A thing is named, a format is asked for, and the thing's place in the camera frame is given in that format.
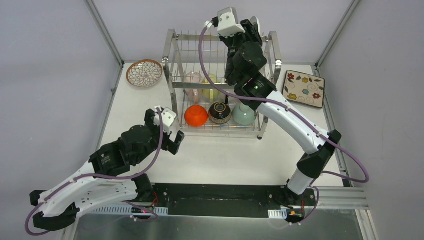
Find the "orange plastic bowl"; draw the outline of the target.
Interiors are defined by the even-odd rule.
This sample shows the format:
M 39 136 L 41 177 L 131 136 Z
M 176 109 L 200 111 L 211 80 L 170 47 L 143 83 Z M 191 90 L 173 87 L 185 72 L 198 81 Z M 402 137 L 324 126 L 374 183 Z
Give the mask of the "orange plastic bowl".
M 192 105 L 185 111 L 184 119 L 189 126 L 200 127 L 208 121 L 208 112 L 200 105 Z

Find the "beige bowl dark rim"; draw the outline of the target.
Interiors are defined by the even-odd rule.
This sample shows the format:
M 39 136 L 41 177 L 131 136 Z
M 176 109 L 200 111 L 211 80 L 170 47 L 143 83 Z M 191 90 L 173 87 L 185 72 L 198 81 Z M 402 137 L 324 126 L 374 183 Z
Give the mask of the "beige bowl dark rim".
M 232 118 L 232 110 L 227 103 L 214 102 L 208 110 L 208 119 L 217 125 L 223 125 Z

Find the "light green mug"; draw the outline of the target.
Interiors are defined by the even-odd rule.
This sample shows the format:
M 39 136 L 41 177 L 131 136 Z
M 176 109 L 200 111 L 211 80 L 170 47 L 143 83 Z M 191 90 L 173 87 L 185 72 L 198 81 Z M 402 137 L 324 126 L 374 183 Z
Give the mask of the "light green mug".
M 220 80 L 218 79 L 218 77 L 215 74 L 210 73 L 209 77 L 212 80 L 212 82 L 214 82 L 215 84 L 220 83 Z M 213 102 L 217 101 L 218 97 L 220 95 L 220 92 L 218 90 L 216 90 L 215 88 L 213 88 L 213 89 L 203 89 L 202 92 L 203 92 L 203 96 L 205 97 L 205 100 L 209 103 L 213 103 Z

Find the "white ribbed mug black rim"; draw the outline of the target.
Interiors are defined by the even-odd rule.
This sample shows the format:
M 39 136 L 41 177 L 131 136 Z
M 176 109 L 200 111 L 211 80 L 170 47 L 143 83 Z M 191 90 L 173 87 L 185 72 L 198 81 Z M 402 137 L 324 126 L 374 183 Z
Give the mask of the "white ribbed mug black rim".
M 239 100 L 237 98 L 225 95 L 223 93 L 220 93 L 218 95 L 218 100 L 220 102 L 224 102 L 224 103 L 227 102 L 228 105 L 236 105 L 239 102 Z

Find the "mint green bowl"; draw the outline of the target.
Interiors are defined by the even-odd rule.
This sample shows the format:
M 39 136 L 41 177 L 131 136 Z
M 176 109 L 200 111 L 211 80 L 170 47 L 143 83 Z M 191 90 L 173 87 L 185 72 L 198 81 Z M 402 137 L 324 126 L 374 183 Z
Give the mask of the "mint green bowl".
M 249 106 L 240 103 L 233 108 L 232 118 L 237 124 L 242 126 L 248 126 L 252 125 L 255 122 L 257 118 L 257 113 Z

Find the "square floral plate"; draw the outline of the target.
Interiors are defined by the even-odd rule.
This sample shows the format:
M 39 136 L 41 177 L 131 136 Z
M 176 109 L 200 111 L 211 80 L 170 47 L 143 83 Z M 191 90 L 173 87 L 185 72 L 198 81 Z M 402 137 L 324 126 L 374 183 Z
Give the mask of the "square floral plate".
M 325 97 L 325 79 L 314 75 L 287 70 L 282 95 L 289 101 L 322 109 Z

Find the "pink mug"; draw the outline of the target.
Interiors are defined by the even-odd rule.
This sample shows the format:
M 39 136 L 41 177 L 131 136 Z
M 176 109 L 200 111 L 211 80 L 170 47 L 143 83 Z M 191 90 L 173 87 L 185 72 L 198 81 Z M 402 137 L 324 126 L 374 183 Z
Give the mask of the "pink mug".
M 249 105 L 249 100 L 246 100 L 246 99 L 243 99 L 243 97 L 242 96 L 238 96 L 237 97 L 239 100 L 240 100 L 240 102 L 241 103 L 243 103 L 244 105 L 246 105 L 246 106 L 248 106 Z

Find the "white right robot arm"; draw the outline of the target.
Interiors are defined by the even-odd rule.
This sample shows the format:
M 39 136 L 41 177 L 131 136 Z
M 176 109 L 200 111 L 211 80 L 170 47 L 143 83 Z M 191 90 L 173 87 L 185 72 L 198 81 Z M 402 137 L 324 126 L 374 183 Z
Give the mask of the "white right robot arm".
M 297 169 L 284 190 L 284 200 L 296 205 L 304 198 L 306 188 L 323 172 L 342 135 L 327 131 L 301 115 L 260 73 L 267 63 L 262 51 L 258 24 L 248 19 L 237 23 L 232 17 L 216 18 L 219 38 L 228 47 L 225 82 L 234 86 L 240 101 L 268 117 L 285 130 L 304 150 Z

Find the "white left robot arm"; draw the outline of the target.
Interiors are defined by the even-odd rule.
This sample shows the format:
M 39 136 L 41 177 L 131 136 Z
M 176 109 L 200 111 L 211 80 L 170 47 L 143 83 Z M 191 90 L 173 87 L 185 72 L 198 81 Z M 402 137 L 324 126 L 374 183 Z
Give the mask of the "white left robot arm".
M 85 214 L 117 202 L 152 201 L 154 188 L 146 170 L 129 175 L 147 157 L 158 159 L 161 151 L 177 154 L 184 133 L 171 139 L 177 114 L 157 106 L 145 112 L 144 124 L 132 126 L 114 142 L 103 145 L 88 161 L 61 184 L 49 190 L 34 190 L 30 194 L 33 210 L 25 220 L 40 234 L 65 229 Z

